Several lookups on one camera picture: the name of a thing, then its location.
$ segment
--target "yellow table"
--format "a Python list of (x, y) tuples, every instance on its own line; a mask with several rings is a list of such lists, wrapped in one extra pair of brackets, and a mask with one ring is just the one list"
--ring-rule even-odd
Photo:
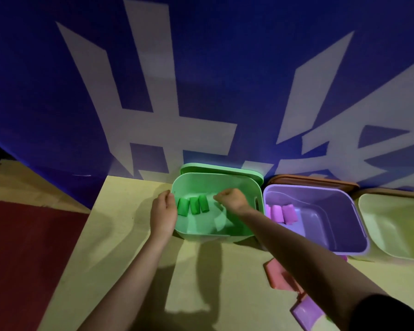
[[(152, 200), (169, 184), (107, 177), (39, 331), (76, 330), (121, 276), (149, 235)], [(271, 289), (268, 252), (172, 237), (142, 317), (165, 330), (301, 330), (290, 313), (296, 294)], [(414, 308), (414, 266), (350, 260)], [(336, 330), (321, 318), (314, 330)]]

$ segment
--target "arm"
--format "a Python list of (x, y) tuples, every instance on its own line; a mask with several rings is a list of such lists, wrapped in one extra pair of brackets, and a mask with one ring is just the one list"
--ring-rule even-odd
[(175, 197), (170, 191), (165, 191), (152, 203), (149, 238), (78, 331), (125, 331), (130, 328), (146, 297), (176, 221)]
[(226, 189), (214, 199), (239, 216), (341, 330), (348, 329), (361, 300), (387, 295), (339, 256), (254, 210), (239, 189)]

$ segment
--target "person's left hand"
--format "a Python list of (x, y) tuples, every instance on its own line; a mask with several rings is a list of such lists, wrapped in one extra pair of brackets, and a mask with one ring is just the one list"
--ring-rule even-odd
[(175, 229), (178, 213), (175, 196), (163, 191), (153, 200), (150, 210), (150, 238), (167, 241)]

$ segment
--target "green block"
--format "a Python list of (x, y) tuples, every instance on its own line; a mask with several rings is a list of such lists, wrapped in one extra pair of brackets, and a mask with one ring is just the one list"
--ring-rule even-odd
[(191, 197), (190, 198), (190, 211), (193, 215), (198, 215), (201, 213), (201, 210), (199, 209), (199, 202), (197, 197)]
[(187, 217), (189, 205), (190, 205), (189, 201), (181, 197), (178, 202), (178, 215)]
[(207, 200), (207, 196), (206, 195), (200, 195), (198, 197), (198, 201), (199, 201), (199, 207), (201, 208), (201, 211), (203, 213), (207, 213), (210, 211), (209, 207), (208, 207), (208, 200)]

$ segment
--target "red carpet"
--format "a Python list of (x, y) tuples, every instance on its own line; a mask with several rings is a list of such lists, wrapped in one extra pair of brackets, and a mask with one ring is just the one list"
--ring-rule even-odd
[(88, 214), (0, 201), (0, 331), (35, 331)]

